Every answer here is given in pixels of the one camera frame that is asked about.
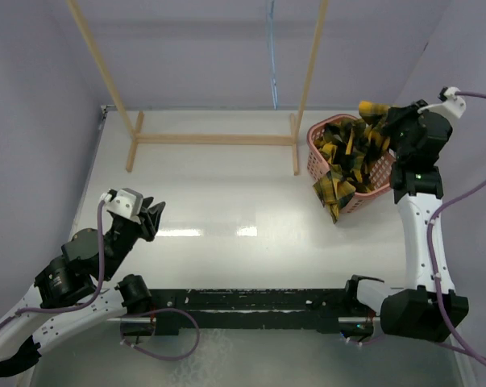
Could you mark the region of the blue wire hanger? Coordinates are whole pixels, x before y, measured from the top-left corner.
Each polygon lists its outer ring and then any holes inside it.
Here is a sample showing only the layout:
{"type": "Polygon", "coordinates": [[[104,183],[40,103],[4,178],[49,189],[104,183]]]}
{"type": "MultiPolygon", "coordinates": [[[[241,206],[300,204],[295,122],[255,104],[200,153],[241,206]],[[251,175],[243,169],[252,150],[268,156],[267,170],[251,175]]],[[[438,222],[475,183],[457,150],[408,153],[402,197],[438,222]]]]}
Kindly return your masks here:
{"type": "Polygon", "coordinates": [[[275,1],[265,2],[265,30],[266,30],[266,44],[269,57],[269,75],[270,87],[272,95],[272,106],[274,110],[278,109],[278,90],[276,82],[276,63],[275,63],[275,42],[274,42],[274,8],[275,1]]]}

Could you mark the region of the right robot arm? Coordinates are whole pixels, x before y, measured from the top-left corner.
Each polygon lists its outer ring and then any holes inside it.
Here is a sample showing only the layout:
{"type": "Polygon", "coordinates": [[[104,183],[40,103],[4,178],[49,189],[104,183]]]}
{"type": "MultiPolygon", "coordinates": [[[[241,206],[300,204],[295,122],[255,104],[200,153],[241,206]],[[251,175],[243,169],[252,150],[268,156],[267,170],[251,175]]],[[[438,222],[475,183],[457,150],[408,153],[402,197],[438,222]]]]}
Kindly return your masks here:
{"type": "Polygon", "coordinates": [[[372,310],[387,335],[442,343],[469,311],[447,267],[440,218],[443,187],[436,165],[465,108],[462,100],[447,100],[388,110],[383,132],[396,155],[390,186],[403,226],[405,286],[394,290],[382,280],[354,275],[343,295],[349,314],[372,310]]]}

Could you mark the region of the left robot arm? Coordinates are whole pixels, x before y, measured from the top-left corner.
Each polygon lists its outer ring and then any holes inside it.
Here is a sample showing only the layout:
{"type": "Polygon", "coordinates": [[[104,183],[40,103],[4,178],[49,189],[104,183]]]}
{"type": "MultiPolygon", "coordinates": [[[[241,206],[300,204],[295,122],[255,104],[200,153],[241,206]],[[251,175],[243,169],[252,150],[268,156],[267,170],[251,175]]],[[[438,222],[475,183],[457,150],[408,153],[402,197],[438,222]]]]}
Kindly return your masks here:
{"type": "Polygon", "coordinates": [[[108,318],[147,313],[152,296],[140,275],[107,283],[138,240],[155,239],[165,206],[129,189],[102,195],[97,226],[63,244],[0,319],[0,378],[27,371],[53,344],[108,318]]]}

